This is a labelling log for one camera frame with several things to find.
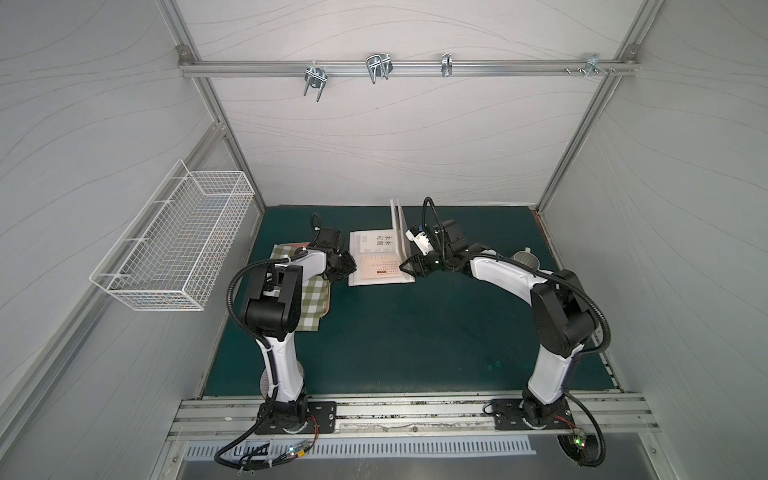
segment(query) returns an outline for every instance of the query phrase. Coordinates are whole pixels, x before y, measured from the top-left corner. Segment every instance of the book page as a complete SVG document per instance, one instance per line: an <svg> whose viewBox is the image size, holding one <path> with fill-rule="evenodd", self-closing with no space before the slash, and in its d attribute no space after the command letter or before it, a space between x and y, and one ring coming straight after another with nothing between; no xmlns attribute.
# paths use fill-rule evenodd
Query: book page
<svg viewBox="0 0 768 480"><path fill-rule="evenodd" d="M359 238L357 253L395 253L394 230L367 230L356 234Z"/></svg>
<svg viewBox="0 0 768 480"><path fill-rule="evenodd" d="M362 255L357 263L360 278L364 280L401 276L399 267L400 262L396 253Z"/></svg>

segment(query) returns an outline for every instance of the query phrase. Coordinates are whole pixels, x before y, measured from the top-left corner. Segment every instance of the white wire basket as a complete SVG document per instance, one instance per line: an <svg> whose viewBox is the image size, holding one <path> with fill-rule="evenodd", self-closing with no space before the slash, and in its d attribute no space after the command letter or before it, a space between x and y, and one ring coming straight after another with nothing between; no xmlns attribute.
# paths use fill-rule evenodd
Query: white wire basket
<svg viewBox="0 0 768 480"><path fill-rule="evenodd" d="M91 274L133 310L202 310L253 199L241 171L189 171L178 163L174 171L183 175L168 174ZM170 193L157 199L160 191Z"/></svg>

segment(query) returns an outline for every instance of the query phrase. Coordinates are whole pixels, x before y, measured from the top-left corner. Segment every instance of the open book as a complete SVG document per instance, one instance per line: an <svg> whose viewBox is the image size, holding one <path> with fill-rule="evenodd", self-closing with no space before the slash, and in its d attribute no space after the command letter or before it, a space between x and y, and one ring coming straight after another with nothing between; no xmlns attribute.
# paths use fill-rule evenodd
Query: open book
<svg viewBox="0 0 768 480"><path fill-rule="evenodd" d="M357 263L357 270L349 276L349 286L416 281L399 269L400 263L411 256L410 243L406 238L408 226L400 200L397 200L397 205L390 200L389 209L391 229L349 233L349 252Z"/></svg>

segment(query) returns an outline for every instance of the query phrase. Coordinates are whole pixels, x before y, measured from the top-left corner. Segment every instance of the green checkered cloth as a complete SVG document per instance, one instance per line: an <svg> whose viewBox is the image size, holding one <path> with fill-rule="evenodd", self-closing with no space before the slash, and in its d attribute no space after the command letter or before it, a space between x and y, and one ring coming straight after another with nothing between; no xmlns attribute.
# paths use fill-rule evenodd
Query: green checkered cloth
<svg viewBox="0 0 768 480"><path fill-rule="evenodd" d="M290 245L275 245L270 258L290 255L296 248ZM296 331L317 331L320 326L320 317L328 313L330 294L331 282L320 275L310 277L310 281L301 288L301 319Z"/></svg>

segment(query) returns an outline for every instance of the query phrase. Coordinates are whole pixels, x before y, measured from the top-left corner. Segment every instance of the green table surface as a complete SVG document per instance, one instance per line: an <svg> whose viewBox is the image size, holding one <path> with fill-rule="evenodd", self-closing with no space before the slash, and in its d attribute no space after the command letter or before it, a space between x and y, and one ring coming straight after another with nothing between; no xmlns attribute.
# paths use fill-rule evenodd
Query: green table surface
<svg viewBox="0 0 768 480"><path fill-rule="evenodd" d="M530 247L541 268L556 270L527 207L438 207L456 220L467 241L511 256ZM409 225L421 207L404 207ZM270 207L251 254L269 257L276 243L309 241L310 214L323 226L349 232L391 227L388 207ZM229 282L220 278L219 282ZM238 296L242 302L242 292ZM490 283L435 272L415 283L331 286L329 313L319 331L296 333L296 355L312 395L389 392L471 392L525 387L538 354L531 308ZM259 395L264 364L255 341L230 320L207 380L209 396ZM598 356L584 359L572 389L614 388Z"/></svg>

